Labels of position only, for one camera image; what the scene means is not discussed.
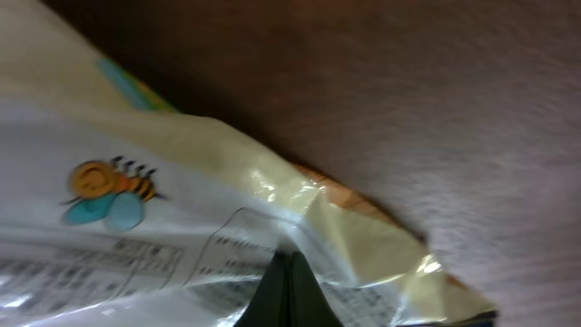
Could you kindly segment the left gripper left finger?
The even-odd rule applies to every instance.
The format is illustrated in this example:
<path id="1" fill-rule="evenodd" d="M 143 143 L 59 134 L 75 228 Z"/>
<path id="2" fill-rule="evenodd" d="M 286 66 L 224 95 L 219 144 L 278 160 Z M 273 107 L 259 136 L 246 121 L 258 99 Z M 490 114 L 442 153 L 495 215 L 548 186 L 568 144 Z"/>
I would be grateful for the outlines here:
<path id="1" fill-rule="evenodd" d="M 287 327 L 290 256 L 276 253 L 235 327 Z"/>

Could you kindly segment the yellow wet wipes pack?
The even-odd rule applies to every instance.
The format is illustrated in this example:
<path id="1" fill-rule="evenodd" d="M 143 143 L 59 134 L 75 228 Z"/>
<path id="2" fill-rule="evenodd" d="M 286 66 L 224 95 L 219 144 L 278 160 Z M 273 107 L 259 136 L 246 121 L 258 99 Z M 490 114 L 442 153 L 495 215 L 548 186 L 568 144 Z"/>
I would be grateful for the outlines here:
<path id="1" fill-rule="evenodd" d="M 276 253 L 305 256 L 343 326 L 497 316 L 358 194 L 2 2 L 4 326 L 235 326 Z"/>

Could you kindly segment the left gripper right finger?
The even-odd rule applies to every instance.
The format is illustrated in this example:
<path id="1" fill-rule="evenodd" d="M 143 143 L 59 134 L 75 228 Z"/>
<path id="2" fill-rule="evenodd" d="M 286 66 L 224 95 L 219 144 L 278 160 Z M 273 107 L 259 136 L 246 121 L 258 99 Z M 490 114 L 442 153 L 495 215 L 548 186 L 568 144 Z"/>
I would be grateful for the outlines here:
<path id="1" fill-rule="evenodd" d="M 305 256 L 294 253 L 289 269 L 291 327 L 342 327 L 330 308 Z"/>

